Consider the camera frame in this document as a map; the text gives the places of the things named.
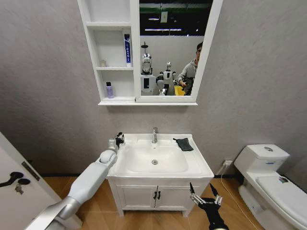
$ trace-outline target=sink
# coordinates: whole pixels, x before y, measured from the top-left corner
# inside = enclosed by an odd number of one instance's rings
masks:
[[[188,163],[182,151],[175,146],[150,144],[125,149],[127,167],[132,172],[177,173],[188,169]]]
[[[182,151],[173,138],[188,138],[193,151]],[[125,145],[108,177],[213,177],[191,134],[125,134]]]

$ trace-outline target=purple bottle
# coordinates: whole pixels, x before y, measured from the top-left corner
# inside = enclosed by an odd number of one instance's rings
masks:
[[[114,97],[111,82],[109,82],[109,81],[106,82],[106,94],[107,94],[108,98]]]

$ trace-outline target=door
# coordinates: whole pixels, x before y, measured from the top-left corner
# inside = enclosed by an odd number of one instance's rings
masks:
[[[158,186],[155,208],[157,210],[185,210],[190,199],[189,186]]]
[[[15,191],[20,178],[11,185],[2,184],[0,187],[1,229],[23,230],[41,211],[59,202],[61,198],[2,133],[0,133],[0,159],[0,183],[8,181],[12,172],[22,173],[23,178],[30,181],[29,184],[21,186],[22,194]],[[79,229],[81,221],[73,216],[65,221],[64,225],[68,229]]]
[[[117,185],[123,210],[154,209],[157,188],[156,185]]]

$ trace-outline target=toilet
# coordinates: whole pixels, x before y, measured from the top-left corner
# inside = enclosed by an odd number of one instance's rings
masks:
[[[307,194],[276,172],[288,157],[276,145],[248,145],[234,162],[244,176],[239,193],[266,230],[307,230]]]

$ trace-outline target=yellow object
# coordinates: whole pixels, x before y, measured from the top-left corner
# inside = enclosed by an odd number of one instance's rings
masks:
[[[183,88],[180,85],[175,85],[174,89],[175,89],[176,96],[184,96],[184,94],[186,93],[182,90]]]

